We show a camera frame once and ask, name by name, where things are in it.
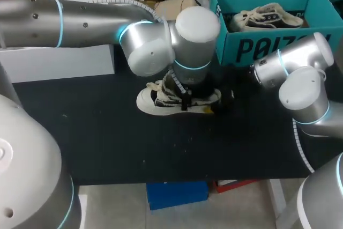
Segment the shoe sole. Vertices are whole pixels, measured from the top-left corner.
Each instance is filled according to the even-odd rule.
[[[139,110],[150,115],[166,116],[179,113],[213,114],[213,112],[208,111],[208,106],[189,107],[187,111],[182,111],[181,107],[157,107],[151,99],[151,89],[149,88],[141,90],[137,96],[136,104]]]

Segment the teal cardboard box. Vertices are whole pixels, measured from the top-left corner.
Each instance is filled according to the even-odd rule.
[[[303,17],[308,27],[256,32],[228,31],[226,24],[233,15],[272,2],[279,3],[293,15]],[[211,0],[210,9],[219,17],[221,24],[216,46],[221,65],[250,65],[278,48],[314,32],[321,32],[335,51],[343,35],[343,20],[328,0]]]

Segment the tile floor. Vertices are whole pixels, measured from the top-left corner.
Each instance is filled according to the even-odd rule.
[[[302,180],[281,180],[286,200]],[[264,181],[211,193],[204,202],[150,211],[145,184],[83,186],[87,195],[84,229],[274,229],[274,214]],[[297,223],[294,229],[301,229]]]

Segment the shoelace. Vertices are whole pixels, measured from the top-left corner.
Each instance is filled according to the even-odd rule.
[[[253,10],[251,10],[251,11],[244,11],[244,10],[241,11],[241,14],[242,14],[242,15],[246,15],[246,17],[243,17],[243,20],[244,20],[246,23],[249,21],[249,19],[251,19],[251,20],[253,20],[253,21],[256,21],[256,20],[265,20],[266,18],[265,18],[262,14],[256,12],[257,9],[258,9],[258,8],[255,8],[255,9],[253,9]]]
[[[168,96],[163,92],[163,81],[162,80],[157,80],[155,83],[147,83],[146,86],[150,89],[152,89],[153,91],[157,92],[157,99],[161,100],[161,101],[175,101],[178,100],[179,98],[175,95],[175,97],[173,98],[173,96]]]

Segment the sneaker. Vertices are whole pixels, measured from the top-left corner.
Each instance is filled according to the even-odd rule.
[[[303,23],[300,17],[287,13],[278,3],[270,3],[252,11],[236,14],[230,22],[229,29],[233,32],[298,29]]]
[[[211,104],[221,99],[221,93],[215,89],[212,95],[207,98],[192,98],[191,106],[187,111],[181,110],[181,98],[173,90],[176,87],[170,71],[163,80],[155,83],[147,83],[137,96],[137,107],[151,115],[173,115],[177,113],[200,113],[213,114]]]

